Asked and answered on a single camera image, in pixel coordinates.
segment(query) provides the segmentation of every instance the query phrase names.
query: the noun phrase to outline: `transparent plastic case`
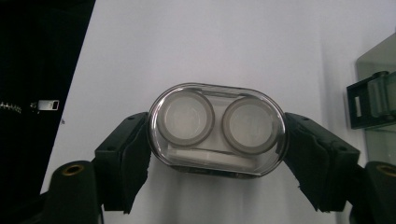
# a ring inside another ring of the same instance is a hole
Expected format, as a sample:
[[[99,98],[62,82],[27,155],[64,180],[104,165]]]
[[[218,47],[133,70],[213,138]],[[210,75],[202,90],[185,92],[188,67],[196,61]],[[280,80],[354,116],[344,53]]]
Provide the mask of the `transparent plastic case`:
[[[148,136],[153,153],[179,171],[254,178],[282,162],[284,119],[261,92],[186,83],[154,102]]]

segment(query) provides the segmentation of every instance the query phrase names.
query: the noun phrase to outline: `white table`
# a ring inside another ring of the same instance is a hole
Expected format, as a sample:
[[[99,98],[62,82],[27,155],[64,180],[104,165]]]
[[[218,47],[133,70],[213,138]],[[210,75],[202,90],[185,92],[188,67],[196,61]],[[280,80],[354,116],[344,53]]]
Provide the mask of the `white table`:
[[[98,0],[49,162],[93,151],[127,116],[183,82],[264,92],[362,149],[348,128],[354,62],[395,31],[396,2]],[[345,223],[315,212],[282,163],[254,180],[182,174],[154,156],[131,215],[107,223]]]

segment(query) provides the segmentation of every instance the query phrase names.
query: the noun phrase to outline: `clear oval container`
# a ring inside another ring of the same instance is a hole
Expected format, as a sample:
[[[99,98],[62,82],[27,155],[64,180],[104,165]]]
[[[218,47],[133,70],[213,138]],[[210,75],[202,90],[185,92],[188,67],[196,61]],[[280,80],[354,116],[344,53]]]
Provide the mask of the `clear oval container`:
[[[153,154],[181,172],[236,178],[273,171],[288,143],[284,113],[267,95],[200,83],[154,102],[148,138]]]

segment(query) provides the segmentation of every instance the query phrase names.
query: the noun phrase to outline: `zipper teeth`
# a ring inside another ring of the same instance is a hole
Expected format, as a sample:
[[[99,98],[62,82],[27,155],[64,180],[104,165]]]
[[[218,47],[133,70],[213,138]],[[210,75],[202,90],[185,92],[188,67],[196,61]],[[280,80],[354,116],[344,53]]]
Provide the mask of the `zipper teeth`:
[[[1,102],[0,103],[0,110],[1,109],[3,109],[3,110],[11,110],[11,111],[17,112],[19,114],[21,114],[21,112],[22,112],[22,109],[21,109],[20,106],[13,105],[13,104],[6,103],[6,102]]]

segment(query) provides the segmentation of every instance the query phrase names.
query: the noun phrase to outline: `white round cap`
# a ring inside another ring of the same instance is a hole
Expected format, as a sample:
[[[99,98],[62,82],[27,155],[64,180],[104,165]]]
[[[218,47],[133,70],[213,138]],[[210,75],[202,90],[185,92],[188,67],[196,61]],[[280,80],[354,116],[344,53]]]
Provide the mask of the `white round cap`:
[[[280,124],[273,106],[254,97],[230,104],[222,120],[227,141],[238,151],[253,155],[276,144]]]
[[[176,91],[165,97],[157,120],[158,129],[166,140],[186,147],[207,138],[215,116],[212,105],[202,94]]]

